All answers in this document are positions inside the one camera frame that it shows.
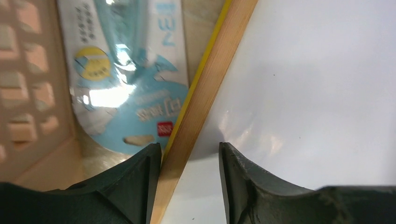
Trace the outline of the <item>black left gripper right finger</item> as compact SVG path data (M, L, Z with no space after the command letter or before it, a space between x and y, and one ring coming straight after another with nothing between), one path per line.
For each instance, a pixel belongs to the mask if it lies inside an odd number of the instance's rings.
M393 224L395 186L327 186L290 183L219 144L219 171L229 224Z

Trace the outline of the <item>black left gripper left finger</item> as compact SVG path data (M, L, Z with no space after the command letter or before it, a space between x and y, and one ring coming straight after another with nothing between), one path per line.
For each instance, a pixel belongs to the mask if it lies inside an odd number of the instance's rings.
M158 143L67 189L0 185L3 224L148 224L162 161Z

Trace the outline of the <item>building and sky photo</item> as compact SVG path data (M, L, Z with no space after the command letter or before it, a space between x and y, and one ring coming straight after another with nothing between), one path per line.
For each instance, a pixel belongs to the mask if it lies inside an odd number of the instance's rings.
M395 185L395 1L258 1L164 224L226 222L220 142L308 189Z

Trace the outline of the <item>yellow wooden picture frame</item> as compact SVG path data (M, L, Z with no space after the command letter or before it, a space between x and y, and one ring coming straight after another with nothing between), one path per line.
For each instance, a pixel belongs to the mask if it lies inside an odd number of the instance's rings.
M161 223L257 4L226 0L163 155L150 223Z

